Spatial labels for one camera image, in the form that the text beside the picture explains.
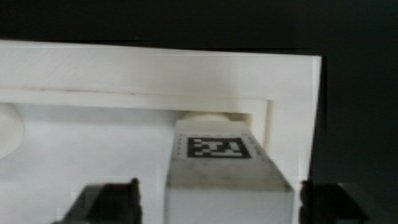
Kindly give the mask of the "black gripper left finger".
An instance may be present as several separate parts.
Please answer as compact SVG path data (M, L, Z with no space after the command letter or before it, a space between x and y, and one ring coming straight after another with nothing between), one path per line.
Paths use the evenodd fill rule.
M55 224L142 224L140 182L87 185Z

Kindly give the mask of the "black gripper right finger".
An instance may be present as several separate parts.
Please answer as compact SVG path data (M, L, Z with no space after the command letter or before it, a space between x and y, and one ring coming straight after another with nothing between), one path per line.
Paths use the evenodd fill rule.
M300 224L380 224L380 210L357 185L302 182Z

